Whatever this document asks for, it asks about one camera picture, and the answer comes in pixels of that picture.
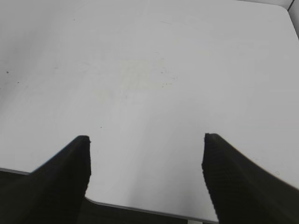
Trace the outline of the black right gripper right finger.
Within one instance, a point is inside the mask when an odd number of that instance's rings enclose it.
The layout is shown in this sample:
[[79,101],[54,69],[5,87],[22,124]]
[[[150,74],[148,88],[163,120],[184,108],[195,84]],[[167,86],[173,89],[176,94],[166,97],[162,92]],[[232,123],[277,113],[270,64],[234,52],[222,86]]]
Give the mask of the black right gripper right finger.
[[220,224],[297,224],[299,190],[220,135],[206,133],[202,172]]

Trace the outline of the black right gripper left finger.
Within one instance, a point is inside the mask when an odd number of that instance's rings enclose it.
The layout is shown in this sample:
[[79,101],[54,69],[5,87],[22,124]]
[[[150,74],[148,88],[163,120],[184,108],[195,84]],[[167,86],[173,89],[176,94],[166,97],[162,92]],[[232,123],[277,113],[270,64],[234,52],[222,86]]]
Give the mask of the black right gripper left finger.
[[0,188],[2,224],[75,224],[91,176],[90,138],[80,135],[29,175]]

